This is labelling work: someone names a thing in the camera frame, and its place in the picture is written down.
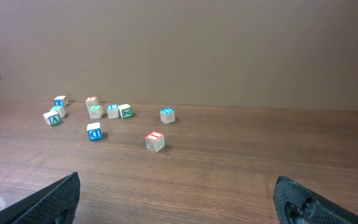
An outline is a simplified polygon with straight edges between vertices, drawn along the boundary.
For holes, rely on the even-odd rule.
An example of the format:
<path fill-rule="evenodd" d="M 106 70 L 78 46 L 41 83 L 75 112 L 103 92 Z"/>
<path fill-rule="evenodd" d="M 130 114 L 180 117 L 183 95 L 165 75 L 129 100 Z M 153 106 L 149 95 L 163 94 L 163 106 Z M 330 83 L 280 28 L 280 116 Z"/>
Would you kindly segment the red top block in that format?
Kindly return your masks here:
<path fill-rule="evenodd" d="M 164 134 L 156 131 L 150 132 L 145 136 L 145 145 L 148 150 L 159 152 L 165 147 Z"/>

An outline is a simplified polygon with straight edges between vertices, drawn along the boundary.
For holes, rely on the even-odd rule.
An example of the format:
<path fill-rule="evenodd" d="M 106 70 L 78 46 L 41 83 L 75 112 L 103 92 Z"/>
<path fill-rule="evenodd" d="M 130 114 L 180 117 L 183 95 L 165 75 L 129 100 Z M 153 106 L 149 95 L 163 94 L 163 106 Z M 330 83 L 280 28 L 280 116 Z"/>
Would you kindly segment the left green Z block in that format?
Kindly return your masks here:
<path fill-rule="evenodd" d="M 56 111 L 60 118 L 64 118 L 66 115 L 65 108 L 63 106 L 53 106 L 50 111 Z"/>

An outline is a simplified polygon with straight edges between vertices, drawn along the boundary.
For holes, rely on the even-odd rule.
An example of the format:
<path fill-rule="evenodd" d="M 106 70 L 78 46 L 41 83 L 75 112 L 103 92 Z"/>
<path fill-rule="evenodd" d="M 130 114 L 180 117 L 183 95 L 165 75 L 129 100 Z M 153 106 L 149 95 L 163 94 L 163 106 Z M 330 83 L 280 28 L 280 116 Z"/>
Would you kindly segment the block with red V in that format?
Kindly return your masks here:
<path fill-rule="evenodd" d="M 96 96 L 90 96 L 85 99 L 86 107 L 90 109 L 92 106 L 99 105 L 98 98 Z"/>

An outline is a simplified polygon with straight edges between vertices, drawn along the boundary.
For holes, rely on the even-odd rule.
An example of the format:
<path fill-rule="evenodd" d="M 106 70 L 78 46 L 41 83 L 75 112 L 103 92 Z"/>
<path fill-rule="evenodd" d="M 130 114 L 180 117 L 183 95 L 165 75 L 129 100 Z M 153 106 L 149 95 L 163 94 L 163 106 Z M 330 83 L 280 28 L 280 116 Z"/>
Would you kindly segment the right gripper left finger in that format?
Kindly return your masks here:
<path fill-rule="evenodd" d="M 80 201 L 77 172 L 0 211 L 0 224 L 72 224 Z"/>

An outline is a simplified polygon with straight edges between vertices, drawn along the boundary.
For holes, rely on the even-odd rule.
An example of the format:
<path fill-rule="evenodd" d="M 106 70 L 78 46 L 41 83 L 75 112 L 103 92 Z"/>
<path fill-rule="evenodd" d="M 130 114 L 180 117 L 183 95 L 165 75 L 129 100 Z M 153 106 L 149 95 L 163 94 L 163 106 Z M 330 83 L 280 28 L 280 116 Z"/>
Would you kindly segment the white block blue D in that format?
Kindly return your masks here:
<path fill-rule="evenodd" d="M 103 138 L 101 124 L 99 122 L 88 124 L 87 133 L 90 141 L 97 141 Z"/>

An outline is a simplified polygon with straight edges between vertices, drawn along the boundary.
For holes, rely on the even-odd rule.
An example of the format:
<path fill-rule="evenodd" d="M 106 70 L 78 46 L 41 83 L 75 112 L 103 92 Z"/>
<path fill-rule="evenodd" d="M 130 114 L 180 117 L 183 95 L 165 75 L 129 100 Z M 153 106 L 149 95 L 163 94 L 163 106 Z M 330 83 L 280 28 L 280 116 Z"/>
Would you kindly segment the blue top block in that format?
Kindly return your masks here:
<path fill-rule="evenodd" d="M 175 121 L 175 110 L 172 108 L 164 108 L 160 110 L 160 120 L 169 124 Z"/>

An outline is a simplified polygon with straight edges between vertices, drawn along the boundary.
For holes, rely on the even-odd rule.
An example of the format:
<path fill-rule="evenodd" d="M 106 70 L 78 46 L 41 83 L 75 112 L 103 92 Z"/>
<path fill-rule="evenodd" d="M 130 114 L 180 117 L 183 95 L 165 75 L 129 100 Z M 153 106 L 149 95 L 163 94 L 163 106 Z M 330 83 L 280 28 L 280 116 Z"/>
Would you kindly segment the green z block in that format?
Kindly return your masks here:
<path fill-rule="evenodd" d="M 65 108 L 63 106 L 53 106 L 50 111 L 56 111 L 60 118 L 64 118 L 66 115 Z"/>
<path fill-rule="evenodd" d="M 99 119 L 103 116 L 103 107 L 101 105 L 93 105 L 88 109 L 91 119 Z"/>

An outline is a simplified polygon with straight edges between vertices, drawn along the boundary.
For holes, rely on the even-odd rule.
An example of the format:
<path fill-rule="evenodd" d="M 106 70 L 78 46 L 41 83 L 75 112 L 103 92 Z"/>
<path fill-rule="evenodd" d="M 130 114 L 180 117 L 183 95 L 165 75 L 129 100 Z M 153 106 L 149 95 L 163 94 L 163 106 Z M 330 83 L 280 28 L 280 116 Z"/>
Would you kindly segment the middle green Z block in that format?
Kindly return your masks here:
<path fill-rule="evenodd" d="M 101 105 L 93 105 L 88 109 L 91 119 L 99 119 L 103 116 L 103 107 Z"/>

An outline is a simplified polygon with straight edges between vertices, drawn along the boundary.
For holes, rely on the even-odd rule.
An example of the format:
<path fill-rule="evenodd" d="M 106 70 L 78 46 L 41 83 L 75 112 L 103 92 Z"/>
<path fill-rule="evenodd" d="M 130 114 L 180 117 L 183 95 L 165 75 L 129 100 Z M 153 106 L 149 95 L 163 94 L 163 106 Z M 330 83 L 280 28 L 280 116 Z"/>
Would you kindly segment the white block green N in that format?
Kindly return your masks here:
<path fill-rule="evenodd" d="M 132 107 L 128 104 L 119 105 L 118 107 L 119 115 L 122 119 L 127 119 L 132 117 Z"/>

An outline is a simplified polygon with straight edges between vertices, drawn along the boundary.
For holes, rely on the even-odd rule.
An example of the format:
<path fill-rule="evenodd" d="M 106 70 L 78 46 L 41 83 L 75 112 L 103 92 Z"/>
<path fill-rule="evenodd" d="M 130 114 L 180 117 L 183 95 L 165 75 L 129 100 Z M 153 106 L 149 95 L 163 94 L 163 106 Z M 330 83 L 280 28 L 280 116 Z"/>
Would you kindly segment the block with blue X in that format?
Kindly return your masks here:
<path fill-rule="evenodd" d="M 63 106 L 66 107 L 67 105 L 67 97 L 65 95 L 57 96 L 53 99 L 55 106 Z"/>

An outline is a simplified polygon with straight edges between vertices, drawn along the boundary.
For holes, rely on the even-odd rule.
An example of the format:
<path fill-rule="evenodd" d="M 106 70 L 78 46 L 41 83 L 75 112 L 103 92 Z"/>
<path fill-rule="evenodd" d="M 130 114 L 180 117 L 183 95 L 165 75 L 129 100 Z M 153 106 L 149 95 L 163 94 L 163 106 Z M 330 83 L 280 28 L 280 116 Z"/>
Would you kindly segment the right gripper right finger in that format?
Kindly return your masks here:
<path fill-rule="evenodd" d="M 295 182 L 278 177 L 273 202 L 281 224 L 356 224 L 358 215 Z"/>

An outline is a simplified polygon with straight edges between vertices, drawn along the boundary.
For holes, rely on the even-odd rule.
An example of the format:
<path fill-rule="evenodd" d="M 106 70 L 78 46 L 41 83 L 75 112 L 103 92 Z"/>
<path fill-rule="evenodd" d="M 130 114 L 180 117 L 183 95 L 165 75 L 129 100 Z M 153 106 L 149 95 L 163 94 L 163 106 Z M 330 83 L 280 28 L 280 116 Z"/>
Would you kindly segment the white block green side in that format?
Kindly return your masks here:
<path fill-rule="evenodd" d="M 49 111 L 44 113 L 45 122 L 50 126 L 55 126 L 61 123 L 60 115 L 57 111 Z"/>

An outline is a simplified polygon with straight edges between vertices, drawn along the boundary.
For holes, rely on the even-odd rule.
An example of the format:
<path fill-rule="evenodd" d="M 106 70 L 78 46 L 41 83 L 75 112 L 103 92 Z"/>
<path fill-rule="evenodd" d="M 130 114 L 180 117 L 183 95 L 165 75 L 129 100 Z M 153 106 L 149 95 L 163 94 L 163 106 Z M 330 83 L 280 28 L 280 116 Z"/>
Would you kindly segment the blue L block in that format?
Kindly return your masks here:
<path fill-rule="evenodd" d="M 107 114 L 108 114 L 108 118 L 109 119 L 115 119 L 115 118 L 119 118 L 119 109 L 118 109 L 118 105 L 114 104 L 114 105 L 107 105 Z"/>

